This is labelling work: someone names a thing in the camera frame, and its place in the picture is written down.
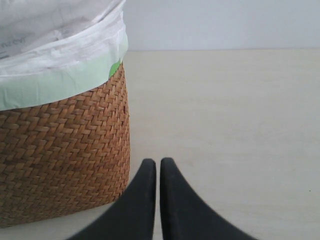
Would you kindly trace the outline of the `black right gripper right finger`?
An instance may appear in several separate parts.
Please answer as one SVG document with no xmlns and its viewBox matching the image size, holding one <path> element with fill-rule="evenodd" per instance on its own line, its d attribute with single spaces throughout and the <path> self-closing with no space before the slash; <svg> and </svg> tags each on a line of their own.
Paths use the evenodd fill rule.
<svg viewBox="0 0 320 240">
<path fill-rule="evenodd" d="M 164 240 L 254 239 L 210 208 L 169 157 L 160 163 L 160 218 Z"/>
</svg>

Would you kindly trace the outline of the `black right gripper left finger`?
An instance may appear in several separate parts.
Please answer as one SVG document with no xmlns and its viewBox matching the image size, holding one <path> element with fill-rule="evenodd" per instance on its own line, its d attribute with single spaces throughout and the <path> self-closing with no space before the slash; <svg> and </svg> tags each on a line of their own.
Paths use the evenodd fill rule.
<svg viewBox="0 0 320 240">
<path fill-rule="evenodd" d="M 99 218 L 71 240 L 151 240 L 156 207 L 157 170 L 144 159 L 129 186 Z"/>
</svg>

